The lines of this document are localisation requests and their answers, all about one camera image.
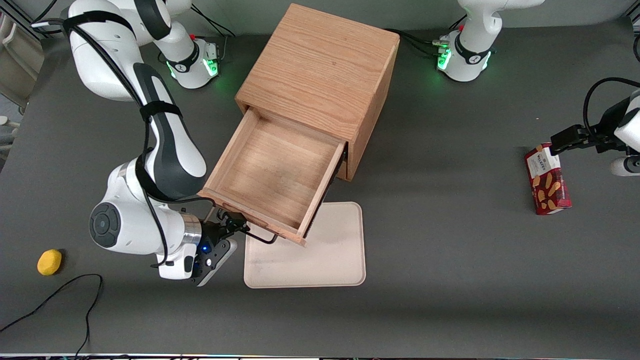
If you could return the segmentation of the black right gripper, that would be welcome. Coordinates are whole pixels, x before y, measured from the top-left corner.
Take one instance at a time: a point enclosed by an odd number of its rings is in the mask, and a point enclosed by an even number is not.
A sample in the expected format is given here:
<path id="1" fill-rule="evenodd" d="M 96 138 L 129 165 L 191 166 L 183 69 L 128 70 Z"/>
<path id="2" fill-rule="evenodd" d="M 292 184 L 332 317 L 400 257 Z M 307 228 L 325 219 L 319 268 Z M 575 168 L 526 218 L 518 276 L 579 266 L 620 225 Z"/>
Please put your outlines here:
<path id="1" fill-rule="evenodd" d="M 220 224 L 201 219 L 201 237 L 196 248 L 196 273 L 213 271 L 223 259 L 220 240 L 231 237 L 238 230 L 249 230 L 247 219 L 240 212 L 222 212 Z"/>

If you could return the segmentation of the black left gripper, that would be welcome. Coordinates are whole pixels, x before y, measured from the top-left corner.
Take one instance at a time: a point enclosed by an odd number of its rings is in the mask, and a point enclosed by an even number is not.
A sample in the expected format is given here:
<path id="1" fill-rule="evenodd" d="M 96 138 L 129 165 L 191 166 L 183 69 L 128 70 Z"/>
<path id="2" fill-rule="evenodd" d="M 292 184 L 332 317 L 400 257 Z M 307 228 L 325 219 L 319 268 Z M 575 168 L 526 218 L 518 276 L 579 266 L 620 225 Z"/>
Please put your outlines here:
<path id="1" fill-rule="evenodd" d="M 615 130 L 625 126 L 632 118 L 627 114 L 630 96 L 603 112 L 598 123 L 598 137 L 589 138 L 587 147 L 595 147 L 597 152 L 626 151 L 626 143 L 615 135 Z M 583 125 L 572 125 L 550 137 L 551 150 L 573 150 L 583 148 L 586 143 L 586 129 Z"/>

